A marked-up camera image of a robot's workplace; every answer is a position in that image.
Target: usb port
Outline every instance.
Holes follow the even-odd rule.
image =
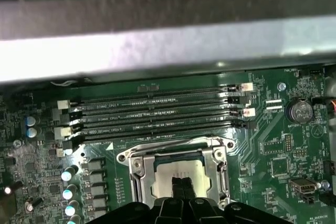
[[[309,178],[293,178],[289,180],[289,184],[301,194],[312,194],[317,189],[316,183]]]

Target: mounting screw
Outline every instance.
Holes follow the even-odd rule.
[[[287,86],[285,83],[279,82],[277,87],[279,91],[285,91]]]
[[[238,205],[232,205],[231,208],[235,211],[240,211],[241,210],[241,207],[238,206]]]
[[[216,156],[217,157],[221,157],[223,154],[222,154],[222,152],[221,151],[216,151]]]
[[[126,157],[125,157],[124,155],[120,155],[120,156],[118,157],[118,160],[119,160],[120,162],[124,162],[125,159],[126,159]]]
[[[201,204],[204,203],[204,200],[202,200],[202,199],[196,199],[195,203],[201,205]]]
[[[14,140],[13,145],[15,148],[19,148],[22,146],[22,142],[20,140]]]
[[[229,149],[231,149],[231,148],[233,147],[233,143],[232,143],[232,142],[228,142],[228,143],[227,143],[227,147],[228,147]]]
[[[141,162],[140,162],[140,160],[139,160],[139,159],[134,160],[133,165],[134,165],[134,167],[136,167],[136,168],[140,168],[140,167],[141,167]]]

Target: metal bracket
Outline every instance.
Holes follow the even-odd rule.
[[[156,143],[147,143],[147,144],[138,144],[132,148],[129,148],[117,155],[118,163],[122,165],[129,166],[128,159],[134,156],[141,156],[148,152],[162,151],[167,148],[191,145],[191,144],[207,144],[208,147],[211,146],[226,146],[226,152],[231,152],[235,148],[235,141],[223,137],[197,137],[197,138],[188,138],[183,140],[172,140]]]
[[[152,194],[151,187],[155,183],[154,162],[157,157],[183,156],[183,154],[189,153],[199,153],[199,156],[202,156],[204,159],[205,176],[211,180],[211,188],[207,191],[207,198],[213,199],[218,204],[223,198],[229,201],[230,193],[225,146],[219,145],[190,151],[152,155],[143,155],[143,152],[139,153],[142,155],[138,156],[137,154],[133,156],[131,154],[128,158],[133,201],[145,203],[150,208],[154,206],[156,197]]]

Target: screw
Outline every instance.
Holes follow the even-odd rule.
[[[287,86],[285,83],[279,82],[277,87],[279,91],[285,91]]]
[[[125,159],[126,159],[126,157],[125,157],[124,155],[120,155],[120,156],[118,157],[118,160],[119,160],[120,162],[124,162]]]
[[[233,143],[232,142],[228,142],[227,143],[227,147],[231,149],[233,147]]]
[[[241,210],[241,207],[238,206],[238,205],[232,205],[231,208],[235,211],[240,211]]]
[[[32,212],[34,210],[32,204],[27,205],[27,211]]]
[[[327,180],[322,180],[321,181],[321,187],[325,190],[330,188],[330,183]]]
[[[201,205],[201,204],[204,203],[204,200],[202,200],[202,199],[196,199],[195,203]]]
[[[134,165],[136,168],[140,168],[140,167],[141,167],[140,160],[139,160],[139,159],[134,160],[133,165]]]
[[[19,148],[22,146],[22,142],[20,140],[14,140],[13,145],[15,148]]]

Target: green circuit board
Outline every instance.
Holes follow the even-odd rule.
[[[253,90],[242,90],[242,83],[252,83]],[[240,89],[228,92],[228,86]],[[0,188],[24,183],[15,193],[18,211],[9,223],[67,223],[69,201],[62,192],[70,182],[79,188],[73,199],[86,223],[132,201],[129,170],[116,161],[118,153],[139,143],[204,135],[236,143],[228,153],[232,199],[297,224],[335,223],[334,208],[318,200],[319,189],[308,204],[289,183],[309,177],[332,184],[323,169],[323,161],[330,160],[326,105],[312,104],[313,116],[304,124],[285,115],[293,100],[310,101],[325,92],[323,68],[287,68],[55,88],[16,94],[11,102],[0,96]],[[230,96],[248,97],[248,104],[223,102]],[[59,110],[57,101],[69,101],[70,109]],[[219,113],[247,106],[255,109],[243,120],[250,127],[227,124],[237,120]],[[74,114],[82,120],[80,130],[72,127],[81,132],[81,142],[66,155],[65,139],[55,131],[68,127]],[[27,126],[28,116],[35,118],[33,126]],[[62,181],[71,165],[79,168],[77,174]],[[93,202],[92,182],[104,183],[100,201]],[[27,199],[36,197],[43,203],[27,212]]]

